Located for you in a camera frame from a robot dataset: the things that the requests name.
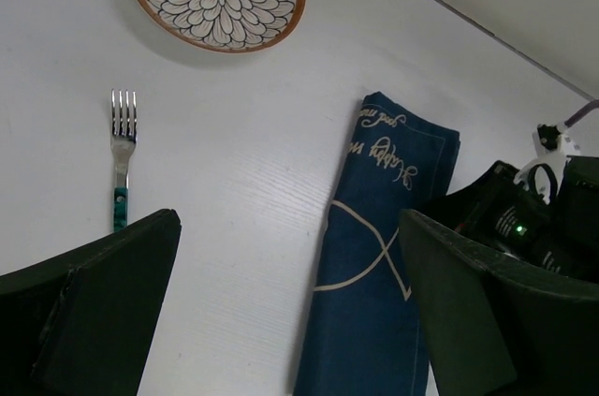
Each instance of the fork tines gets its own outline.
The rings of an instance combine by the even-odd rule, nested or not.
[[[112,90],[112,136],[136,141],[138,137],[138,105],[135,92],[131,92],[131,98],[129,98],[128,90]]]

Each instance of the teal fork handle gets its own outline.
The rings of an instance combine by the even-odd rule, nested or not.
[[[114,232],[127,227],[127,194],[126,187],[116,187],[114,189],[114,210],[112,212]]]

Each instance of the white table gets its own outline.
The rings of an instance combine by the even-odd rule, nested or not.
[[[202,51],[135,0],[0,0],[0,274],[110,231],[112,87],[139,95],[130,218],[183,235],[141,396],[292,388],[354,110],[381,90],[462,133],[453,188],[521,166],[584,101],[431,0],[308,0],[285,42]],[[574,137],[599,154],[590,117]]]

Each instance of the fork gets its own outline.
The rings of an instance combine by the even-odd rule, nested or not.
[[[131,94],[130,100],[128,90],[112,90],[112,138],[110,148],[114,157],[114,205],[112,210],[114,232],[127,226],[129,159],[131,159],[138,142],[137,101],[135,92],[131,92]]]

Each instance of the cloth napkin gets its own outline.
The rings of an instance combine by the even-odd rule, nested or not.
[[[366,96],[331,202],[295,396],[421,396],[429,357],[398,245],[401,209],[444,195],[460,134]]]

